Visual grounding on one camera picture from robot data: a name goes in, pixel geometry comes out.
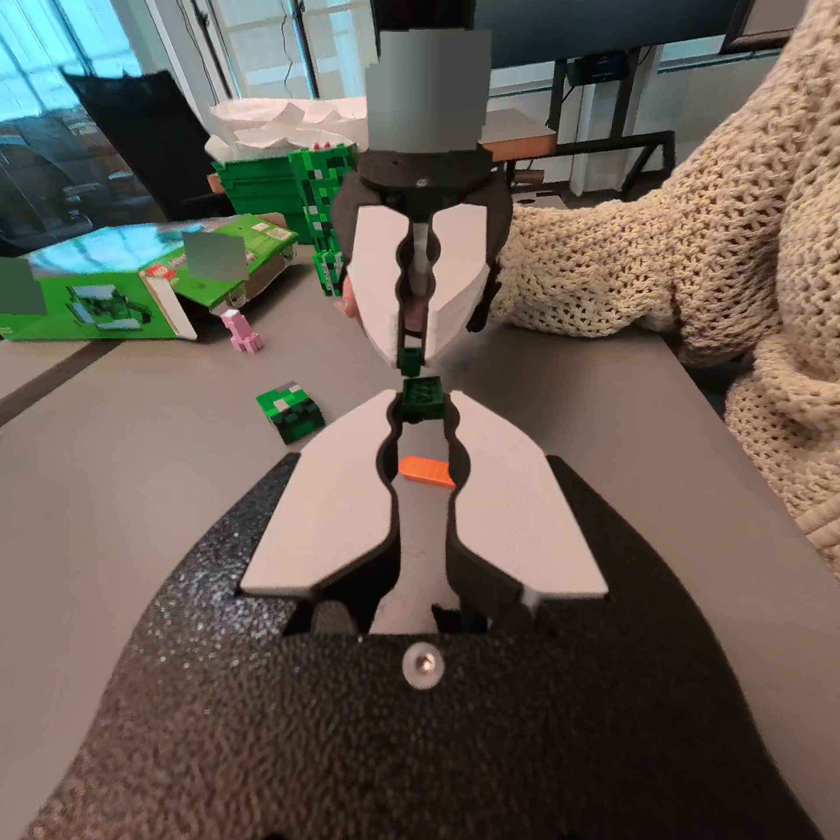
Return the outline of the crumpled white paper bags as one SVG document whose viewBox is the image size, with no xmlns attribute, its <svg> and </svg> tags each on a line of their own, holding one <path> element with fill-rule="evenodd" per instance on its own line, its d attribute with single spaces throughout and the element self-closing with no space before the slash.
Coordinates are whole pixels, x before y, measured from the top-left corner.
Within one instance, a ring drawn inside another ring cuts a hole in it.
<svg viewBox="0 0 840 840">
<path fill-rule="evenodd" d="M 236 99 L 210 113 L 215 132 L 204 150 L 219 163 L 283 157 L 326 144 L 369 148 L 365 97 Z"/>
</svg>

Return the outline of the pink lego pig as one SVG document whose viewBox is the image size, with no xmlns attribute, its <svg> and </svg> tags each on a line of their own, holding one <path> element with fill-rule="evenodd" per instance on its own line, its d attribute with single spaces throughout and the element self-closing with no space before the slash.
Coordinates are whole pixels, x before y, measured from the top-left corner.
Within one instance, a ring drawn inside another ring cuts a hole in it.
<svg viewBox="0 0 840 840">
<path fill-rule="evenodd" d="M 256 354 L 264 349 L 265 345 L 252 329 L 245 315 L 235 308 L 223 311 L 219 318 L 224 326 L 230 331 L 230 342 L 239 352 Z"/>
</svg>

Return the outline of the orange brick separator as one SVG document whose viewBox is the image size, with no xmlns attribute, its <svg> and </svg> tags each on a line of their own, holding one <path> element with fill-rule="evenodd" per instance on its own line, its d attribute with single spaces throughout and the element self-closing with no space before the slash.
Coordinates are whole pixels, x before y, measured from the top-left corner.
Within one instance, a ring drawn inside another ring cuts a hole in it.
<svg viewBox="0 0 840 840">
<path fill-rule="evenodd" d="M 448 463 L 420 456 L 401 458 L 398 471 L 406 480 L 436 488 L 453 490 L 455 483 L 449 474 Z"/>
</svg>

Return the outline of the large glass window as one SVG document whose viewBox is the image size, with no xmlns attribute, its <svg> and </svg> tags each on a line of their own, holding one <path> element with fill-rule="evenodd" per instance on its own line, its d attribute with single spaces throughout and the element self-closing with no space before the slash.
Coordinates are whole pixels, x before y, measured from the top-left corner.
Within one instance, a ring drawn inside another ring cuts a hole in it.
<svg viewBox="0 0 840 840">
<path fill-rule="evenodd" d="M 2 239 L 165 220 L 67 76 L 165 70 L 204 122 L 225 99 L 360 96 L 374 57 L 370 2 L 2 2 Z"/>
</svg>

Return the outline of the green cardboard lego box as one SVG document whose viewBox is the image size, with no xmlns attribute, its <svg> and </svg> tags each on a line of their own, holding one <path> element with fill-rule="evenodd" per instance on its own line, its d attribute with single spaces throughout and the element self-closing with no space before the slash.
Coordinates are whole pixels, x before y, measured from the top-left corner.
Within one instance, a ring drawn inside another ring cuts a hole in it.
<svg viewBox="0 0 840 840">
<path fill-rule="evenodd" d="M 104 227 L 2 258 L 2 339 L 197 341 L 295 260 L 278 214 Z"/>
</svg>

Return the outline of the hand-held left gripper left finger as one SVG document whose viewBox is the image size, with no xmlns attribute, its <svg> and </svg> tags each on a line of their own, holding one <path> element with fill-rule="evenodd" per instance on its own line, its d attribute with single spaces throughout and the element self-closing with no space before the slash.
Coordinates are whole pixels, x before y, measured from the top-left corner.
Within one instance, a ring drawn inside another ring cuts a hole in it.
<svg viewBox="0 0 840 840">
<path fill-rule="evenodd" d="M 315 597 L 342 585 L 383 597 L 401 567 L 393 464 L 398 392 L 385 389 L 299 454 L 240 582 L 248 595 Z"/>
</svg>

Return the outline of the tall green lego figure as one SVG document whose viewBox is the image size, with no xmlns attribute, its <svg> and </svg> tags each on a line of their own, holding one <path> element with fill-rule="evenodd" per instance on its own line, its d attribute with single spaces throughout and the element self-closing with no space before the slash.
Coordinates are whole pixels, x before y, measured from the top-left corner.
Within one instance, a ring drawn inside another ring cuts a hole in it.
<svg viewBox="0 0 840 840">
<path fill-rule="evenodd" d="M 341 246 L 332 221 L 333 204 L 344 177 L 355 170 L 358 157 L 359 148 L 355 143 L 326 143 L 288 155 L 314 245 L 312 262 L 327 298 L 340 296 L 343 270 Z"/>
</svg>

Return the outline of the person's right hand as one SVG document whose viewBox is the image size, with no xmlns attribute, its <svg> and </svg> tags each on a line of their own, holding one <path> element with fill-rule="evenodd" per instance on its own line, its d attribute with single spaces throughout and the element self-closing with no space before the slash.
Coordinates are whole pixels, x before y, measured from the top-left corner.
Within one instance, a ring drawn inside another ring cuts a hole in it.
<svg viewBox="0 0 840 840">
<path fill-rule="evenodd" d="M 426 298 L 418 297 L 410 287 L 407 287 L 402 297 L 403 325 L 408 335 L 415 338 L 422 337 L 424 317 L 426 311 Z M 346 317 L 356 321 L 364 330 L 364 322 L 358 303 L 355 300 L 354 289 L 350 275 L 346 275 L 342 282 L 341 298 L 335 302 L 335 307 Z"/>
</svg>

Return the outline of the black office chair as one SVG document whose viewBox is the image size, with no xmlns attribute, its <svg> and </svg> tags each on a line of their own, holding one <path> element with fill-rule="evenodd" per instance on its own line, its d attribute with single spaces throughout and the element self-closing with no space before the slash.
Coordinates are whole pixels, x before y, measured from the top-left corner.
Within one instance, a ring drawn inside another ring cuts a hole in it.
<svg viewBox="0 0 840 840">
<path fill-rule="evenodd" d="M 62 76 L 167 220 L 236 214 L 227 196 L 211 189 L 207 177 L 216 171 L 205 151 L 209 133 L 168 70 L 140 77 Z"/>
</svg>

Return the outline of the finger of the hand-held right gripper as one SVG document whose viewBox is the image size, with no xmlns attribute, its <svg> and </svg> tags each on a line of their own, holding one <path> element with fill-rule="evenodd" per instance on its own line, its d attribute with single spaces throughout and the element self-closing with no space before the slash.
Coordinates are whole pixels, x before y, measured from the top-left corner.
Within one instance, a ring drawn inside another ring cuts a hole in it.
<svg viewBox="0 0 840 840">
<path fill-rule="evenodd" d="M 400 251 L 411 230 L 408 217 L 388 206 L 361 206 L 356 216 L 349 265 L 353 297 L 369 341 L 392 368 L 401 345 Z"/>
<path fill-rule="evenodd" d="M 485 205 L 458 204 L 433 215 L 429 258 L 434 289 L 427 303 L 423 351 L 433 366 L 465 330 L 487 283 L 487 216 Z"/>
</svg>

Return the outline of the small wooden table top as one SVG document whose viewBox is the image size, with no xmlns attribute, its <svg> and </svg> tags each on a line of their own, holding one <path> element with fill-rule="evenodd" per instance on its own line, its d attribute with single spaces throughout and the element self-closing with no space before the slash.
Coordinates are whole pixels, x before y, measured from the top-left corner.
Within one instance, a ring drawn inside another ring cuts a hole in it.
<svg viewBox="0 0 840 840">
<path fill-rule="evenodd" d="M 556 130 L 516 109 L 488 111 L 479 138 L 497 164 L 553 156 L 557 143 Z"/>
</svg>

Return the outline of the green plastic crate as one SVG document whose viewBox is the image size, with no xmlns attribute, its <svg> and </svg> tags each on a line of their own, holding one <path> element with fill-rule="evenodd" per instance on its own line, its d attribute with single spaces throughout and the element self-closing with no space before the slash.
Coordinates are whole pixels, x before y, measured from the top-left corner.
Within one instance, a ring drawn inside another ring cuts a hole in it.
<svg viewBox="0 0 840 840">
<path fill-rule="evenodd" d="M 225 194 L 240 214 L 279 213 L 302 216 L 305 203 L 286 156 L 264 159 L 213 161 Z"/>
</svg>

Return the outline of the dark green lego brick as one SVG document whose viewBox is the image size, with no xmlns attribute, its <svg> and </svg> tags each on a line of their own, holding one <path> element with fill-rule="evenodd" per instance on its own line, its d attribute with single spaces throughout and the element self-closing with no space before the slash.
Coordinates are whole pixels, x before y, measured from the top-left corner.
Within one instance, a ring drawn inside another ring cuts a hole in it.
<svg viewBox="0 0 840 840">
<path fill-rule="evenodd" d="M 402 420 L 420 424 L 445 418 L 445 392 L 437 375 L 406 378 L 402 388 Z"/>
</svg>

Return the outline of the dark monitor screen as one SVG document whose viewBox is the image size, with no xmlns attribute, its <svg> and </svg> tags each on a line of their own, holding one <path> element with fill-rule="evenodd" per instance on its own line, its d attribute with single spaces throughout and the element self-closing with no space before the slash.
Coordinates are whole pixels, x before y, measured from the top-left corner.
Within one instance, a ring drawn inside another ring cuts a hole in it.
<svg viewBox="0 0 840 840">
<path fill-rule="evenodd" d="M 477 1 L 493 69 L 723 35 L 737 1 Z"/>
</svg>

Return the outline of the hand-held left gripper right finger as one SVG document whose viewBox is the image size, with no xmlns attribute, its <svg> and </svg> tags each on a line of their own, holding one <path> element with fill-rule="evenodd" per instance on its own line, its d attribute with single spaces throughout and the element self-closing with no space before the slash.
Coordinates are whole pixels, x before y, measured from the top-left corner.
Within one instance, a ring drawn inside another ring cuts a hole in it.
<svg viewBox="0 0 840 840">
<path fill-rule="evenodd" d="M 462 391 L 447 402 L 447 577 L 469 600 L 602 599 L 607 582 L 550 462 Z"/>
</svg>

